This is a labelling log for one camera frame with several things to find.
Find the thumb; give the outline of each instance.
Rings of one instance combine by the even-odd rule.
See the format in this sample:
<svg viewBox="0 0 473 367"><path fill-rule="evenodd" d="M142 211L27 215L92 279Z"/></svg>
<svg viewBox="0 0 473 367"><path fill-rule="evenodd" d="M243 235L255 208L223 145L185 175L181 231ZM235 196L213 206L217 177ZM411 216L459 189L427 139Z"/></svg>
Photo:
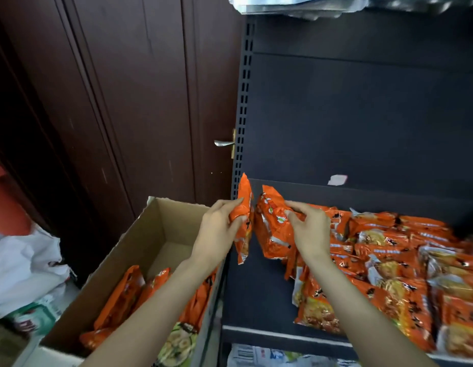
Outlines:
<svg viewBox="0 0 473 367"><path fill-rule="evenodd" d="M284 214L286 214L286 216L289 219L289 222L291 222L291 225L293 226L293 228L295 228L298 224L302 223L302 221L299 220L299 218L296 216L294 211L285 210Z"/></svg>
<svg viewBox="0 0 473 367"><path fill-rule="evenodd" d="M237 234L238 229L246 221L247 221L247 217L244 215L238 216L235 220L233 220L230 227L228 228L228 233L230 234L230 237L232 237L232 239L235 238L235 235Z"/></svg>

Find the finger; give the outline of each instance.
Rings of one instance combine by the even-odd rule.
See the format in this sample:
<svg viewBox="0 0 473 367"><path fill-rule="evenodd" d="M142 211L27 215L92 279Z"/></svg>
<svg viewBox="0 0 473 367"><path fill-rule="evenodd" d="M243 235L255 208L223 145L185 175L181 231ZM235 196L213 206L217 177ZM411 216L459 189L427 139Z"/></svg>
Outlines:
<svg viewBox="0 0 473 367"><path fill-rule="evenodd" d="M303 223L301 220L299 220L299 218L296 216L296 214L291 210L285 210L284 214L286 214L286 216L289 219L289 222L291 222L291 225L293 226L293 228L298 226L299 224Z"/></svg>
<svg viewBox="0 0 473 367"><path fill-rule="evenodd" d="M247 217L244 215L238 216L235 220L233 220L233 223L228 228L228 233L230 234L232 239L235 238L235 235L237 234L238 229L243 224L243 222L246 222L246 221L247 221Z"/></svg>
<svg viewBox="0 0 473 367"><path fill-rule="evenodd" d="M221 206L220 210L225 215L230 215L230 212L232 212L232 210L242 202L243 202L243 197L241 197L237 200L227 201Z"/></svg>
<svg viewBox="0 0 473 367"><path fill-rule="evenodd" d="M225 203L231 202L231 200L218 200L213 206L210 207L209 211L216 211L221 208Z"/></svg>
<svg viewBox="0 0 473 367"><path fill-rule="evenodd" d="M309 204L304 203L304 202L294 202L294 201L285 201L285 202L289 207L292 207L293 210L302 212L303 214L306 214L306 215L311 214L313 210L315 210Z"/></svg>

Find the hand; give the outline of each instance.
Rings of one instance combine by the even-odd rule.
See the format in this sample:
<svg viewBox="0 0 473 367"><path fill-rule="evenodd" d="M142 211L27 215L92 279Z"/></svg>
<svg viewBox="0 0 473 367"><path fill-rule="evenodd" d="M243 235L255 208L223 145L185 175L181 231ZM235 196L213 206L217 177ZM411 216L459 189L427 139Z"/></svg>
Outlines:
<svg viewBox="0 0 473 367"><path fill-rule="evenodd" d="M316 259L330 260L330 218L319 208L307 203L286 201L286 204L306 215L301 221L294 212L285 214L294 229L294 242L301 256L306 261Z"/></svg>
<svg viewBox="0 0 473 367"><path fill-rule="evenodd" d="M230 250L240 225L247 220L238 216L229 224L230 212L243 198L233 201L218 200L204 215L197 234L191 259L212 271L225 258Z"/></svg>

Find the silver door handle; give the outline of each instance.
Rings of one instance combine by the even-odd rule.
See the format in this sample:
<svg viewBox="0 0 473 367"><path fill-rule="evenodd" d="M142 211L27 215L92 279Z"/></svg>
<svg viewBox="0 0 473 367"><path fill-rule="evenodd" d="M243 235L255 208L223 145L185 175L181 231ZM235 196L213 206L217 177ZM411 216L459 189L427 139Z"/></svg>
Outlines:
<svg viewBox="0 0 473 367"><path fill-rule="evenodd" d="M222 140L215 140L216 147L226 147L228 145L233 145L234 141L222 141Z"/></svg>

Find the door handle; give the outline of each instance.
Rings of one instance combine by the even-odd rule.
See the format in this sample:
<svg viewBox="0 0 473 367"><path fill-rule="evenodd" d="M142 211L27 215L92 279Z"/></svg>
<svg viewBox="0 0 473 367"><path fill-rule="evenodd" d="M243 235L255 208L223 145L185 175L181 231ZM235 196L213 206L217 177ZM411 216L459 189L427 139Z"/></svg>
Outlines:
<svg viewBox="0 0 473 367"><path fill-rule="evenodd" d="M235 156L235 134L236 134L236 131L235 129L233 129L233 141L215 140L216 147L227 147L229 145L232 146L232 160L234 159L234 156Z"/></svg>

